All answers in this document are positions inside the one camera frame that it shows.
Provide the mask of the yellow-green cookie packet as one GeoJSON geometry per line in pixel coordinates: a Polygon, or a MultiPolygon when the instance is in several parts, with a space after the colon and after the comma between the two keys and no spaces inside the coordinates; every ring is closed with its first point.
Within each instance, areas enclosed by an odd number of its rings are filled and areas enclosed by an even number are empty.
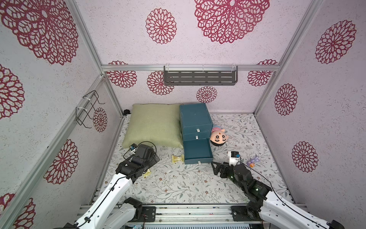
{"type": "Polygon", "coordinates": [[[180,156],[175,156],[172,155],[172,163],[178,163],[178,162],[185,162],[185,156],[184,155],[180,155],[180,156]]]}

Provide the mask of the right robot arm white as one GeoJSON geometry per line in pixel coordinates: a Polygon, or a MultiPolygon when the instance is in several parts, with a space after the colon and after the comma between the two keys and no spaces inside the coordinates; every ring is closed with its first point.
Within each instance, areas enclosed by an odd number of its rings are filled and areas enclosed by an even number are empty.
{"type": "Polygon", "coordinates": [[[252,168],[243,163],[236,166],[229,163],[211,162],[213,173],[227,178],[239,187],[249,199],[245,206],[231,207],[233,219],[266,221],[280,229],[343,229],[333,220],[318,218],[279,196],[271,185],[252,176],[252,168]]]}

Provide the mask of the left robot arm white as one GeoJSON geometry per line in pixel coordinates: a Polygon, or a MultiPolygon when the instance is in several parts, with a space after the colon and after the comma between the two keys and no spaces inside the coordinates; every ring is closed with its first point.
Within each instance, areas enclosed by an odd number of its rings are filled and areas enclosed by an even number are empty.
{"type": "Polygon", "coordinates": [[[142,202],[134,198],[127,198],[120,209],[112,214],[125,192],[160,161],[156,146],[151,147],[145,143],[138,144],[134,148],[134,154],[119,163],[104,192],[82,217],[73,224],[66,223],[64,229],[119,229],[130,221],[147,220],[142,202]]]}

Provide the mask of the yellow cookie packet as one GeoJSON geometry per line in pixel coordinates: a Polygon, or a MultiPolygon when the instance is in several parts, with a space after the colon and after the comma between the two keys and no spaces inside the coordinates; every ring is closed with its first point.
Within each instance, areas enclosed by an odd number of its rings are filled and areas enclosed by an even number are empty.
{"type": "Polygon", "coordinates": [[[143,178],[147,178],[151,175],[151,171],[150,169],[147,169],[144,173],[143,173],[143,178]]]}

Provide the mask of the teal bottom drawer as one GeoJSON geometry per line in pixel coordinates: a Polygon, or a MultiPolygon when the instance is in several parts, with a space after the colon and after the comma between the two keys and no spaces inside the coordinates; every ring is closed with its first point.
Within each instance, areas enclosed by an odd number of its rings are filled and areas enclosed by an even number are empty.
{"type": "Polygon", "coordinates": [[[213,161],[208,138],[184,141],[185,164],[205,164],[213,161]]]}

